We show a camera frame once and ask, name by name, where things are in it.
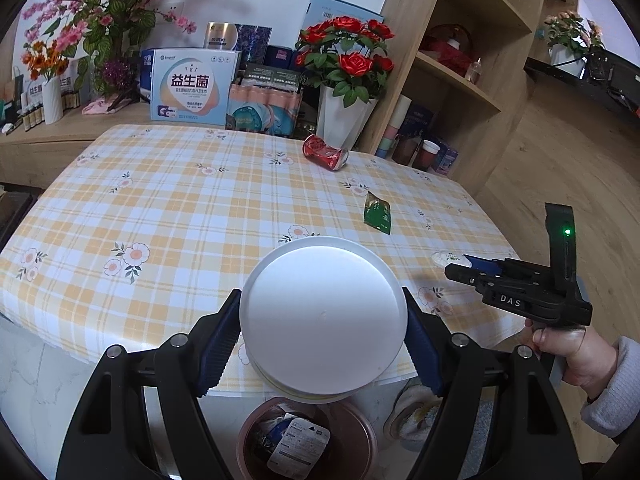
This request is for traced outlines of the right forearm grey sleeve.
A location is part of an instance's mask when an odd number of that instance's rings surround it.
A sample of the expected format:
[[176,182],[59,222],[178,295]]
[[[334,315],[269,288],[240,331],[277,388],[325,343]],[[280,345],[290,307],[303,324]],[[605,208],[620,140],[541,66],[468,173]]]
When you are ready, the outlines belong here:
[[611,439],[619,438],[639,415],[639,344],[621,336],[616,371],[596,400],[587,400],[580,416],[591,429]]

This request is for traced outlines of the right hand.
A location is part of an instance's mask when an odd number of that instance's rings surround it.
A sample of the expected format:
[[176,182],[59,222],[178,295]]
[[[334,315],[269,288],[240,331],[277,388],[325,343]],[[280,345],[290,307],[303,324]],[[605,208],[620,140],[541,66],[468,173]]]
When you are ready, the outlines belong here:
[[564,358],[564,382],[582,388],[590,401],[597,400],[616,372],[617,349],[591,326],[560,330],[526,320],[522,341],[538,353]]

